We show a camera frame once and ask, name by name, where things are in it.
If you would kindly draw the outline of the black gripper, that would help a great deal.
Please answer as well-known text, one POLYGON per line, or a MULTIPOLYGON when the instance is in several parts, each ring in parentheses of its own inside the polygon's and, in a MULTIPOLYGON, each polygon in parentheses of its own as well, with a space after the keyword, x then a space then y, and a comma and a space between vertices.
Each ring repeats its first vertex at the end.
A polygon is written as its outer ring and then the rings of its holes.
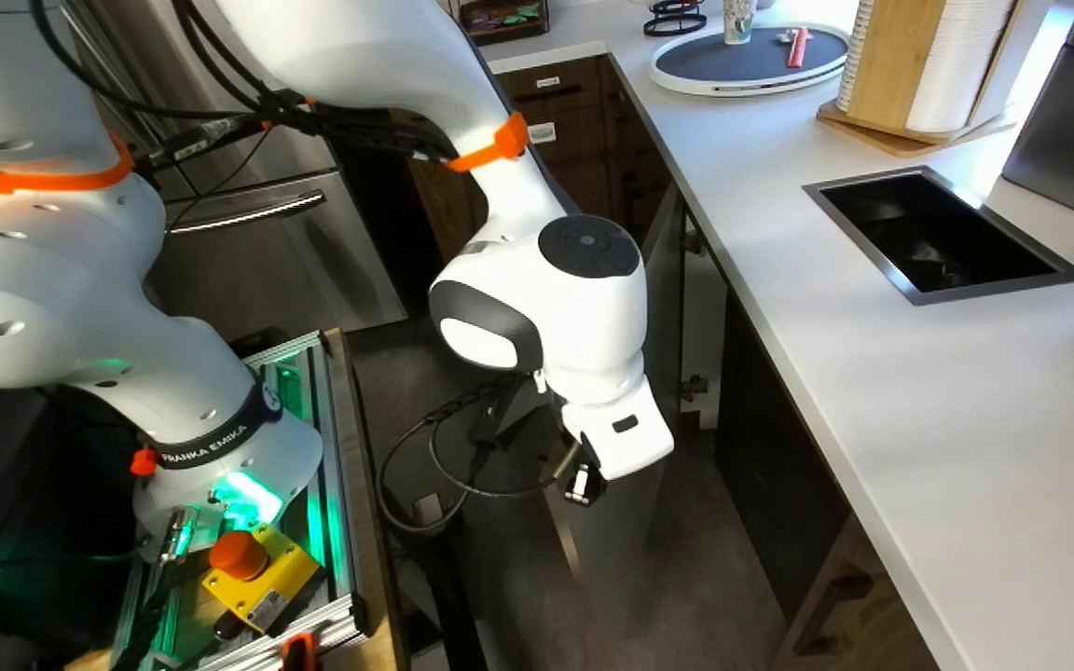
POLYGON ((479 500, 528 500, 555 492, 593 508, 604 476, 585 437, 575 437, 551 396, 524 385, 492 389, 473 425, 467 492, 479 500))

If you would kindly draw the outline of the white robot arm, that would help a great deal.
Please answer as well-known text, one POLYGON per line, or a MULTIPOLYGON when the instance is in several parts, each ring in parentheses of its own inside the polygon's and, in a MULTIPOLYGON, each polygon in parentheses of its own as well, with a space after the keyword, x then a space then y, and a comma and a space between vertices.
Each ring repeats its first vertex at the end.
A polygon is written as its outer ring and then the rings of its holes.
MULTIPOLYGON (((322 467, 322 437, 150 275, 166 210, 73 73, 63 0, 0 0, 0 389, 72 385, 154 444, 141 521, 217 508, 271 521, 322 467)), ((217 0, 238 56, 276 82, 276 125, 397 109, 488 199, 484 226, 428 282, 445 342, 523 373, 606 481, 672 451, 646 375, 646 260, 555 193, 479 56, 432 0, 217 0)))

